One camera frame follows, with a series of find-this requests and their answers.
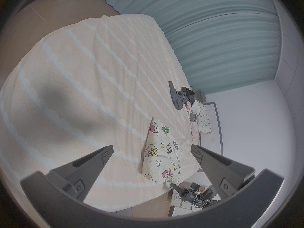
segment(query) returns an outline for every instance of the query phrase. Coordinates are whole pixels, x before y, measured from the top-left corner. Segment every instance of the striped bed sheet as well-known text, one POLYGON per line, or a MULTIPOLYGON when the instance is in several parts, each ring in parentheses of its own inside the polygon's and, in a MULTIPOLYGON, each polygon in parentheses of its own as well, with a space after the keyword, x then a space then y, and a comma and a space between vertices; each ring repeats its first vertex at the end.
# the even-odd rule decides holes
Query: striped bed sheet
POLYGON ((20 180, 107 145, 114 154, 86 204, 113 212, 167 192, 141 175, 152 117, 170 127, 183 147, 180 182, 198 171, 187 111, 174 108, 168 81, 176 89, 189 87, 164 33, 141 14, 63 27, 24 56, 0 92, 0 171, 34 221, 42 222, 20 180))

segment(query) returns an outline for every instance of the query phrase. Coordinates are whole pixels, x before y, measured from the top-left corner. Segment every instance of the curtain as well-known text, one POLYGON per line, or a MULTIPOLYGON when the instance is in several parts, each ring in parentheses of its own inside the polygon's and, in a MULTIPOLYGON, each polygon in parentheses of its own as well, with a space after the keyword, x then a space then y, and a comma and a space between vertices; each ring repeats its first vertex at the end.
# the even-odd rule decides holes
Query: curtain
POLYGON ((190 85, 206 94, 274 79, 281 29, 272 0, 106 0, 153 17, 190 85))

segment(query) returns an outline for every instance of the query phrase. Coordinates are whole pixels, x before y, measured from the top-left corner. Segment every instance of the cartoon character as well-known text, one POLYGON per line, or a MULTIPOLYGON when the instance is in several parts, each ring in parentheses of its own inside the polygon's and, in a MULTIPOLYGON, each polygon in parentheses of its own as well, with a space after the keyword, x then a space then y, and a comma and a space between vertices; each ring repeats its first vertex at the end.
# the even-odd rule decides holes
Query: cartoon character
POLYGON ((163 130, 165 135, 167 135, 167 133, 169 133, 169 128, 166 127, 165 125, 163 125, 162 130, 163 130))
POLYGON ((178 144, 176 142, 173 141, 173 145, 174 147, 178 150, 178 144))
POLYGON ((158 149, 155 149, 153 144, 149 144, 148 148, 145 150, 145 157, 155 156, 158 153, 158 149))
POLYGON ((163 173, 162 173, 162 178, 164 179, 167 179, 167 178, 171 178, 171 179, 174 179, 174 175, 173 173, 171 172, 171 169, 169 168, 169 170, 165 170, 163 173))
POLYGON ((148 180, 150 180, 150 181, 153 180, 152 177, 151 177, 149 174, 145 174, 145 177, 146 177, 148 180))
POLYGON ((156 133, 158 136, 158 126, 157 123, 155 121, 152 122, 151 126, 150 126, 150 131, 153 133, 156 133))
POLYGON ((174 164, 174 162, 172 163, 172 167, 173 167, 173 170, 175 171, 176 170, 176 164, 174 164))
POLYGON ((161 163, 160 160, 157 160, 157 161, 156 161, 157 169, 159 169, 159 164, 160 164, 160 163, 161 163))
POLYGON ((166 147, 166 152, 170 154, 172 152, 172 145, 169 143, 166 147))

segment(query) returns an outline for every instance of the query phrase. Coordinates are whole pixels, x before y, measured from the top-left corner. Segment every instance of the floor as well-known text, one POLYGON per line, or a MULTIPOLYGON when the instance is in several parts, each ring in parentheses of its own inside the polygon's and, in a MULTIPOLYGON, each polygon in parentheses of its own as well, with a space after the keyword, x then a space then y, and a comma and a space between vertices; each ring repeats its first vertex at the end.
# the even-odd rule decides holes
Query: floor
MULTIPOLYGON (((87 18, 118 14, 104 0, 36 0, 17 13, 0 37, 0 89, 24 55, 48 33, 87 18)), ((133 217, 165 218, 168 193, 132 207, 133 217)))

